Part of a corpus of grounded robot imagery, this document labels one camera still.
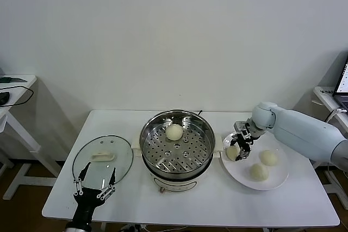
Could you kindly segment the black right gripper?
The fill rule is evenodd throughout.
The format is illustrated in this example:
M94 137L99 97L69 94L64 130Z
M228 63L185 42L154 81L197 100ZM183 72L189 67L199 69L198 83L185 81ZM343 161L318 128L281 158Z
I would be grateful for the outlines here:
M238 155L236 156L236 161L246 159L250 152L251 152L251 145L253 145L254 140L257 138L254 138L252 136L250 137L243 137L241 134L234 133L231 136L230 146L239 147L240 151Z

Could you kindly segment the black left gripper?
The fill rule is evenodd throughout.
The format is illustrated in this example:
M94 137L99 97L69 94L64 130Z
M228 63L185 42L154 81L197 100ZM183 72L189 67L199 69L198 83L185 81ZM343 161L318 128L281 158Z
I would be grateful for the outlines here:
M73 221L79 223L91 223L92 216L97 207L104 204L104 200L108 199L116 191L116 168L114 167L113 172L110 176L108 187L102 190L91 189L87 187L82 188L82 182L85 179L88 168L91 162L80 171L77 178L74 179L76 191L73 194L74 199L77 202L77 209L73 216Z

